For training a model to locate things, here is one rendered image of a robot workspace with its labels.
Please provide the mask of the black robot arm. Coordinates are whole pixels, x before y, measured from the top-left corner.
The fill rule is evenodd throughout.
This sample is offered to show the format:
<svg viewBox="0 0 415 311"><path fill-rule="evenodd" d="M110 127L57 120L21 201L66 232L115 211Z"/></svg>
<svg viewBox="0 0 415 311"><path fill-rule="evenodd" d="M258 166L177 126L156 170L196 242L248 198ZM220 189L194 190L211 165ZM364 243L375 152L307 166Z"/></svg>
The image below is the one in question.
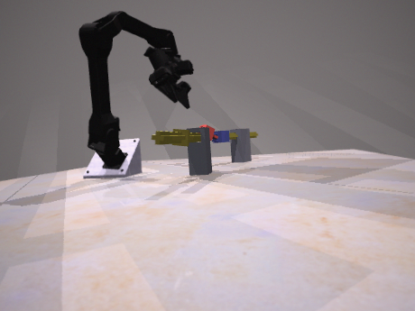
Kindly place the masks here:
<svg viewBox="0 0 415 311"><path fill-rule="evenodd" d="M113 38L122 30L137 35L154 47L144 56L155 68L163 61L170 61L171 74L192 75L192 63L182 60L172 31L152 27L123 11L114 11L79 28L79 40L88 57L89 84L92 99L92 115L89 120L88 147L96 151L103 161L103 169L120 170L127 152L119 148L120 119L111 113L107 59L113 48ZM168 49L162 49L168 48ZM181 77L180 77L181 78Z"/></svg>

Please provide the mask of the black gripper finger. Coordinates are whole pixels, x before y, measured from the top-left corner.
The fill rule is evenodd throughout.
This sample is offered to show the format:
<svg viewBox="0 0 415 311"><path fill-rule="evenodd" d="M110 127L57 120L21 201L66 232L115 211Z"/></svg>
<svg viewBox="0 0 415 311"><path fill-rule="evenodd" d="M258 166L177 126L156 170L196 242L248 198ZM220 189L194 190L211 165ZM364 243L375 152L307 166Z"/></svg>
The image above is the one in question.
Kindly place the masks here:
<svg viewBox="0 0 415 311"><path fill-rule="evenodd" d="M179 93L176 94L177 100L184 105L187 109L189 108L189 99L188 92L190 91L189 87L185 87Z"/></svg>
<svg viewBox="0 0 415 311"><path fill-rule="evenodd" d="M154 85L154 87L160 90L161 93L166 95L166 97L168 97L172 102L176 103L178 100L172 87L172 81L173 77L169 75L160 82L158 82L156 85Z"/></svg>

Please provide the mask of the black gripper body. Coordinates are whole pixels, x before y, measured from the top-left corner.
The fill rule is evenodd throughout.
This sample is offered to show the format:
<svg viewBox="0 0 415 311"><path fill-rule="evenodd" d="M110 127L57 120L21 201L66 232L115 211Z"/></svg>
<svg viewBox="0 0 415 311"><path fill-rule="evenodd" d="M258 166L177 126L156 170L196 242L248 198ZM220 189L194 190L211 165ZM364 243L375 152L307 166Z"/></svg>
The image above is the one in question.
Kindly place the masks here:
<svg viewBox="0 0 415 311"><path fill-rule="evenodd" d="M149 80L153 86L170 75L173 77L172 87L175 94L179 93L185 87L189 87L191 89L190 85L186 82L181 81L178 85L176 84L180 77L176 75L176 73L171 74L170 61L163 61L155 66L154 69L154 72L149 76Z"/></svg>

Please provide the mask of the yellow long bar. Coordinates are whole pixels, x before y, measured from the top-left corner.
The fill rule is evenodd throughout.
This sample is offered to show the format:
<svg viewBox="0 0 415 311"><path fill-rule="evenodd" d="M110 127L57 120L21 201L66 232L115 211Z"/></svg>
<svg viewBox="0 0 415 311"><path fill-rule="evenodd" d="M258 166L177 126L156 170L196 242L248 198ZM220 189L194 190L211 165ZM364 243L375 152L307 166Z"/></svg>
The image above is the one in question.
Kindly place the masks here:
<svg viewBox="0 0 415 311"><path fill-rule="evenodd" d="M188 146L190 176L212 173L209 128L173 129L173 132L155 131L152 140L158 145Z"/></svg>

